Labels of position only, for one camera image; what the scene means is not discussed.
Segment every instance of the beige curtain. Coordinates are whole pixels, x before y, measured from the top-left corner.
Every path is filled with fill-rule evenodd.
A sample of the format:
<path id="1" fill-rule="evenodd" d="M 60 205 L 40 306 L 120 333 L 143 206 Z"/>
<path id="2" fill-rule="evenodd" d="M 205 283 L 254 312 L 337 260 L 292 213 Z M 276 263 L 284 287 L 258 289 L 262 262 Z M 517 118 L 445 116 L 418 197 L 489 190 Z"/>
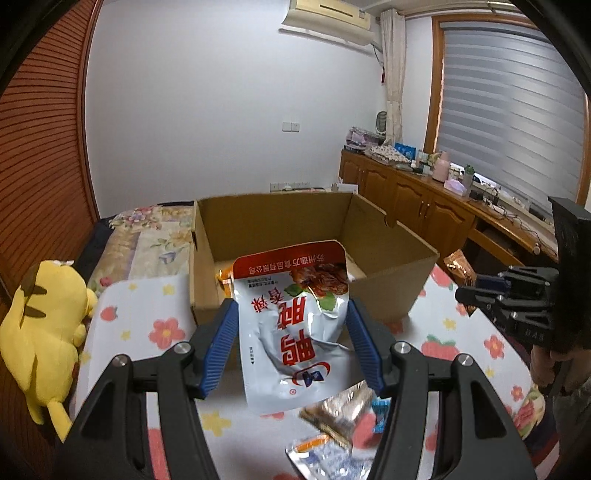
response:
<path id="1" fill-rule="evenodd" d="M 406 68 L 406 25 L 396 10 L 381 14 L 386 71 L 386 143 L 402 142 L 402 89 Z"/>

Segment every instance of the wall-mounted air conditioner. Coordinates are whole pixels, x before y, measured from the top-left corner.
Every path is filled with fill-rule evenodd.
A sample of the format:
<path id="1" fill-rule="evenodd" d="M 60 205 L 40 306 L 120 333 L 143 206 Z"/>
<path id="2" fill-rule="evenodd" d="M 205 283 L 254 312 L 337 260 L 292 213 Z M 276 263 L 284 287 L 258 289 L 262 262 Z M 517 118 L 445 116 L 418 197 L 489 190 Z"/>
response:
<path id="1" fill-rule="evenodd" d="M 375 39 L 371 19 L 359 7 L 340 0 L 291 0 L 283 24 L 368 45 Z"/>

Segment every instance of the stuffed animal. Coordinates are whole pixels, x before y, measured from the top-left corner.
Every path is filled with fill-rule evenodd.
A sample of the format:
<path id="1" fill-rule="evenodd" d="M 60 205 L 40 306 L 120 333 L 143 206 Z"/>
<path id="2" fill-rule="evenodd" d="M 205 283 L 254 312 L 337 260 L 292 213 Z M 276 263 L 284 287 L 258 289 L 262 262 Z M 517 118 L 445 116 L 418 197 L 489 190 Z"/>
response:
<path id="1" fill-rule="evenodd" d="M 96 303 L 76 270 L 46 260 L 27 271 L 0 325 L 0 354 L 25 392 L 31 417 L 43 424 L 41 408 L 47 407 L 62 442 L 72 426 L 63 401 L 72 386 L 76 347 L 86 338 L 82 320 Z"/>

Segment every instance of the open cardboard box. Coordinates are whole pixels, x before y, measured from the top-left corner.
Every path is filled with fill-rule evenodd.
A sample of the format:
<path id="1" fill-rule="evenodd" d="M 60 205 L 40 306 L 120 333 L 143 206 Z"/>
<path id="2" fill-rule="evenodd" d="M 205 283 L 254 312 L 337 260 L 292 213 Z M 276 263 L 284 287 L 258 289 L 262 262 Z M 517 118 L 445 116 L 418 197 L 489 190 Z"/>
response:
<path id="1" fill-rule="evenodd" d="M 191 310 L 198 325 L 210 322 L 224 295 L 219 268 L 234 260 L 312 241 L 339 241 L 359 298 L 376 320 L 404 317 L 433 269 L 437 251 L 404 225 L 354 193 L 273 193 L 195 201 L 189 260 Z"/>

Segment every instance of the human hand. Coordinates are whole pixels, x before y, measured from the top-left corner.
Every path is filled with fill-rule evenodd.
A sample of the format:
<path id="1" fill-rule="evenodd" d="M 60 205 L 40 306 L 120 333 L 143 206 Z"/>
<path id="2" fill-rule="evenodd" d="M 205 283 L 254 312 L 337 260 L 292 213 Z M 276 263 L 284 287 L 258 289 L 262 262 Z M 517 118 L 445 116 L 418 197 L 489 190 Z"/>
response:
<path id="1" fill-rule="evenodd" d="M 564 381 L 567 392 L 576 390 L 591 377 L 591 351 L 576 347 L 569 353 L 550 352 L 540 346 L 531 351 L 531 378 L 540 387 L 554 382 L 554 364 L 573 360 L 573 365 Z"/>

